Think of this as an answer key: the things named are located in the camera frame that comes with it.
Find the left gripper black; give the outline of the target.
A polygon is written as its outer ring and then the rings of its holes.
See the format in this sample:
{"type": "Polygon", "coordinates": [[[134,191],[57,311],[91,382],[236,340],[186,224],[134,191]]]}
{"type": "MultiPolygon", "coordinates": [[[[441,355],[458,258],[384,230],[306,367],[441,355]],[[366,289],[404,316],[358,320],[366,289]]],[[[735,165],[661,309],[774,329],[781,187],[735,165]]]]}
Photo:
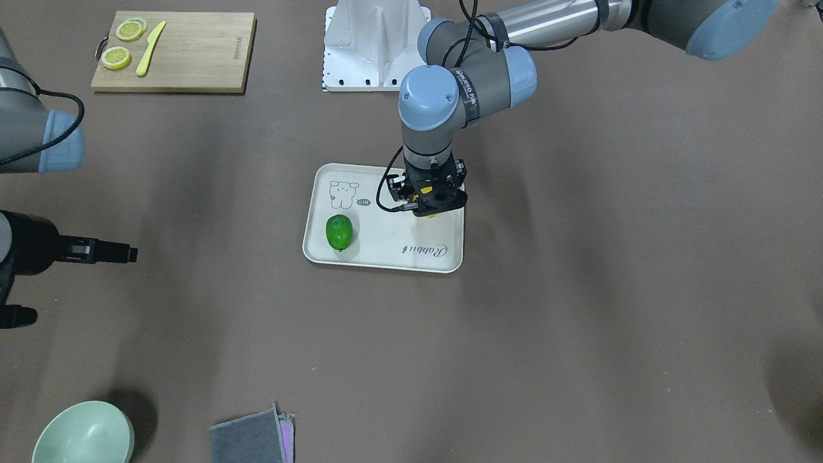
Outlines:
{"type": "Polygon", "coordinates": [[[432,169],[416,167],[411,161],[404,160],[404,167],[406,182],[418,193],[421,193],[424,187],[429,186],[434,190],[444,188],[447,192],[461,190],[467,175],[464,159],[448,158],[443,166],[432,169]]]}

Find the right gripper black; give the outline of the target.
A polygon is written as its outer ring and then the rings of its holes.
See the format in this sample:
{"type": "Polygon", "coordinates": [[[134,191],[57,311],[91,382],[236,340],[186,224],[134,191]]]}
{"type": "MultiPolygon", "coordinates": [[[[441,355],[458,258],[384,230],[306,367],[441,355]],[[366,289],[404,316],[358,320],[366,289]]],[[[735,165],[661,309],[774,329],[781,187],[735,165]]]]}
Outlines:
{"type": "Polygon", "coordinates": [[[50,220],[36,215],[3,212],[3,272],[38,275],[61,253],[61,261],[128,264],[138,260],[138,248],[91,237],[62,235],[50,220]]]}

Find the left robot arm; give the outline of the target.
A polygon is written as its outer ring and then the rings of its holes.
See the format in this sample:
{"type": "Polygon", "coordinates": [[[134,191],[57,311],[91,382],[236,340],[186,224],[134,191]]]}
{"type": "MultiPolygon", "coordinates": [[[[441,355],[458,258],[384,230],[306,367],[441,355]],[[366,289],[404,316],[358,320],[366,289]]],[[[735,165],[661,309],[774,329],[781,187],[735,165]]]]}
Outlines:
{"type": "Polygon", "coordinates": [[[453,133],[529,99],[537,89],[532,51],[550,51],[600,30],[640,30],[705,60],[725,59],[761,32],[774,1],[532,1],[456,23],[426,24],[423,65],[399,90],[402,177],[388,177],[397,200],[425,203],[462,194],[464,164],[453,133]]]}

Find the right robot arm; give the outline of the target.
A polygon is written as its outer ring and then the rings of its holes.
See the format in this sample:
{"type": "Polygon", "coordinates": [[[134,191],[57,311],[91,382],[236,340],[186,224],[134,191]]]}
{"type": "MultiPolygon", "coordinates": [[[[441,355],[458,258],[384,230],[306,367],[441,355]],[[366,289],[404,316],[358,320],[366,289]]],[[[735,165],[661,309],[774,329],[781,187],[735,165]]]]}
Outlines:
{"type": "MultiPolygon", "coordinates": [[[[80,126],[82,100],[47,91],[33,81],[2,35],[2,173],[77,169],[86,154],[80,126]]],[[[23,213],[2,213],[2,264],[15,275],[38,275],[53,262],[134,263],[138,249],[129,244],[63,235],[52,222],[23,213]]]]}

